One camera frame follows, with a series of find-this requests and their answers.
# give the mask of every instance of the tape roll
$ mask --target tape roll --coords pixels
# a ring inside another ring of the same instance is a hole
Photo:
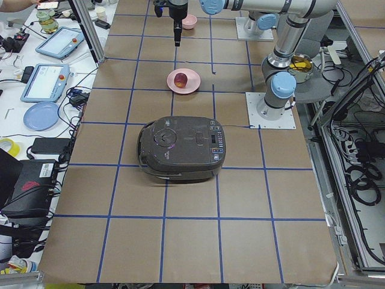
[[[0,149],[8,152],[12,157],[16,157],[20,152],[20,146],[10,138],[0,140]]]

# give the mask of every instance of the white mounting plate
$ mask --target white mounting plate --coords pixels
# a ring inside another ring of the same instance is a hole
[[[257,112],[257,104],[265,97],[265,94],[264,92],[246,93],[248,122],[251,126],[254,126],[251,128],[296,129],[292,110],[285,110],[279,120],[267,120],[259,115]]]
[[[236,33],[238,35],[238,40],[254,40],[261,42],[271,42],[274,40],[274,36],[271,32],[271,29],[265,30],[261,35],[253,35],[247,33],[243,28],[247,19],[248,17],[235,17]]]

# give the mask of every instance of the blue plate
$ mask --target blue plate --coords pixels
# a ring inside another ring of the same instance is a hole
[[[58,106],[51,101],[39,102],[24,114],[24,124],[34,131],[44,131],[58,122]]]

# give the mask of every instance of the barcode label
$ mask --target barcode label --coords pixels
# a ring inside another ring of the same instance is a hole
[[[43,164],[42,170],[40,171],[41,178],[50,178],[54,164]]]

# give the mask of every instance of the pink bowl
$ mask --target pink bowl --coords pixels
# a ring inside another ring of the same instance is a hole
[[[191,30],[195,27],[197,21],[198,19],[194,15],[187,14],[186,18],[182,20],[182,27],[186,30]]]

